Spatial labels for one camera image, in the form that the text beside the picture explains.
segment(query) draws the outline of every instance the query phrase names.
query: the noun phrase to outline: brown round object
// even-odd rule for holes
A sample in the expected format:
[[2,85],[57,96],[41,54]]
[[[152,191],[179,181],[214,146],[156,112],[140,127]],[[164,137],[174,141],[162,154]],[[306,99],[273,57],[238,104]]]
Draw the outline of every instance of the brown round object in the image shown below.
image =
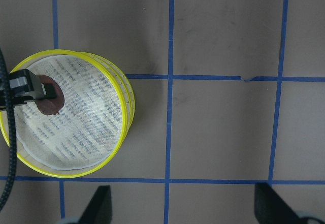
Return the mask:
[[56,98],[54,99],[43,99],[43,100],[36,100],[35,104],[40,112],[44,115],[56,115],[59,113],[64,106],[64,95],[60,88],[60,86],[54,81],[54,79],[45,76],[45,75],[38,75],[41,79],[41,83],[43,84],[52,84],[55,89]]

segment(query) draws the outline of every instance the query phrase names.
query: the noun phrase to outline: yellow container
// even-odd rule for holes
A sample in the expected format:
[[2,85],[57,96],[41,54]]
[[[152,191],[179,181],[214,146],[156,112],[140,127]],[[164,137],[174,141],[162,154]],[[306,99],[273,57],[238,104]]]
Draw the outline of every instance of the yellow container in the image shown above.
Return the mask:
[[[132,90],[132,87],[130,85],[129,80],[126,78],[125,74],[113,63],[108,61],[107,59],[100,57],[95,54],[90,53],[84,53],[84,52],[75,52],[75,51],[69,51],[69,50],[48,50],[39,52],[35,55],[32,55],[25,60],[23,60],[21,63],[19,63],[13,70],[17,71],[20,69],[28,69],[32,67],[32,65],[35,65],[40,62],[42,62],[45,59],[58,57],[58,56],[69,56],[74,57],[78,60],[83,60],[94,66],[96,69],[100,71],[101,74],[105,76],[105,79],[108,79],[111,85],[113,85],[119,102],[120,102],[120,108],[121,108],[121,130],[120,135],[118,136],[118,140],[116,145],[112,148],[111,152],[108,152],[108,156],[105,157],[103,160],[100,160],[100,162],[93,164],[92,166],[80,168],[80,169],[68,169],[68,170],[62,170],[60,168],[56,169],[53,167],[50,167],[47,164],[44,164],[41,162],[37,157],[35,157],[33,154],[30,153],[30,150],[25,147],[25,144],[20,140],[19,137],[17,137],[17,156],[18,158],[25,163],[30,168],[34,169],[37,172],[43,173],[48,176],[53,177],[60,177],[60,178],[72,178],[72,177],[80,177],[87,175],[89,173],[92,173],[101,167],[103,167],[105,164],[107,164],[117,153],[119,150],[123,140],[126,137],[126,134],[129,130],[129,127],[132,123],[134,112],[135,112],[135,99],[134,99],[134,93]],[[8,136],[8,121],[7,121],[7,114],[6,112],[2,112],[0,116],[0,127],[2,134],[9,145],[9,136]]]

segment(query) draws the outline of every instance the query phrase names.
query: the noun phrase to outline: textured white liner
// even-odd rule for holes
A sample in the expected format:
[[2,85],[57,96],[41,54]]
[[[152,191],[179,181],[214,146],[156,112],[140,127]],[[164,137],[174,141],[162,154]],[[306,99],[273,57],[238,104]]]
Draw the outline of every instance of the textured white liner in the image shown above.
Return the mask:
[[105,160],[122,130],[120,100],[109,79],[70,55],[43,58],[28,69],[53,78],[66,101],[59,116],[43,115],[34,103],[15,108],[17,138],[25,150],[56,170],[82,169]]

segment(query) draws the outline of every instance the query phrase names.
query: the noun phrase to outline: black wire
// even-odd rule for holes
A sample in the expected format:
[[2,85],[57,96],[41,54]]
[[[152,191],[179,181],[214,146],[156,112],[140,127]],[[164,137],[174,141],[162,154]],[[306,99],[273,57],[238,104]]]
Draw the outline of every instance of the black wire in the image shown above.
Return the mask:
[[8,178],[6,181],[5,189],[0,197],[0,211],[1,211],[8,200],[9,194],[13,187],[15,176],[16,176],[16,167],[17,167],[17,143],[16,143],[16,124],[15,124],[14,106],[11,98],[9,75],[7,72],[5,59],[1,50],[0,50],[0,79],[2,80],[4,96],[5,96],[8,126],[9,126],[9,144],[10,144]]

